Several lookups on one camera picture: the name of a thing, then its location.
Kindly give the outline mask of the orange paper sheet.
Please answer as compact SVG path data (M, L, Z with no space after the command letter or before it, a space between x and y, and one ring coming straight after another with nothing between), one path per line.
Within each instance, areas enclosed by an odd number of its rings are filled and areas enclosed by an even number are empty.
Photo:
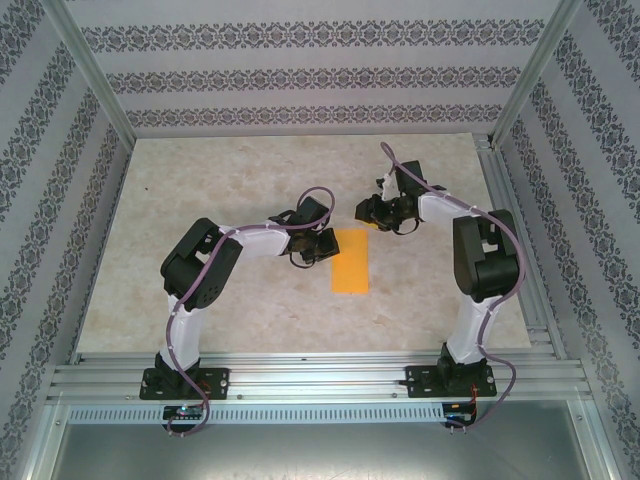
M335 231L339 253L332 258L331 290L337 294L369 293L368 233L364 229Z

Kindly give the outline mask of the grey sheet metal panel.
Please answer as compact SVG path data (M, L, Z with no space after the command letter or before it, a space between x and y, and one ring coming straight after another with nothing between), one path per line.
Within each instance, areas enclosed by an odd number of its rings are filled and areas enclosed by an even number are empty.
M437 423L81 423L46 409L19 480L624 480L589 401L520 401L466 432Z

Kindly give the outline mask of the long aluminium mounting rail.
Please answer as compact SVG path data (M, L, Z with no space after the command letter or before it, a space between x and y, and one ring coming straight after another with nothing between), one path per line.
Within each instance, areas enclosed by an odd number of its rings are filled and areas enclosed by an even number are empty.
M506 350L516 368L510 400L590 399L579 360L557 358L549 347ZM227 368L230 403L363 403L404 401L409 365L433 365L437 353L205 354L204 367ZM47 400L66 404L136 403L150 354L83 354L55 368Z

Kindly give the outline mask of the aluminium side rail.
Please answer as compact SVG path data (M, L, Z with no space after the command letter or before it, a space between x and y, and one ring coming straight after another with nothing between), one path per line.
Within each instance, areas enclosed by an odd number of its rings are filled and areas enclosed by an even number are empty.
M519 261L521 274L524 275L516 295L529 336L533 336L532 330L544 330L552 346L554 356L557 359L566 360L569 356L562 343L559 327L551 302L548 300L526 229L525 218L511 185L504 158L501 152L492 146L488 135L473 134L472 138L492 210L506 209L512 214L515 235L518 240L516 258Z

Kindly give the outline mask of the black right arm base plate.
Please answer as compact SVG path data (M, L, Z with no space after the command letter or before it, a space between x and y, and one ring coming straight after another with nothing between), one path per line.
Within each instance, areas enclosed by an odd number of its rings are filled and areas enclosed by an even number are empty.
M432 365L416 365L405 368L405 379L400 384L407 388L410 398L471 397L473 388L478 397L491 398L497 395L495 381L489 381L493 377L488 365L451 371Z

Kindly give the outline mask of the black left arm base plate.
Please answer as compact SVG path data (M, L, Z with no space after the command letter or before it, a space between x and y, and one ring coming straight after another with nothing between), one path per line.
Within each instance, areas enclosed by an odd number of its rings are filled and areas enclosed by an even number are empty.
M177 371L161 372L157 368L144 370L139 390L142 400L198 400L202 395L210 400L225 400L229 387L230 371L224 368L199 368L187 371L191 383Z

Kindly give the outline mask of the aluminium frame post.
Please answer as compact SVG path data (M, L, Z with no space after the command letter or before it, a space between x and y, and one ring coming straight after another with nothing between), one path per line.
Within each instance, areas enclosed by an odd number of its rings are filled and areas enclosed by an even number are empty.
M65 0L40 1L120 140L132 152L137 140L134 129Z
M581 4L582 0L559 0L489 135L493 149L504 143L512 124Z

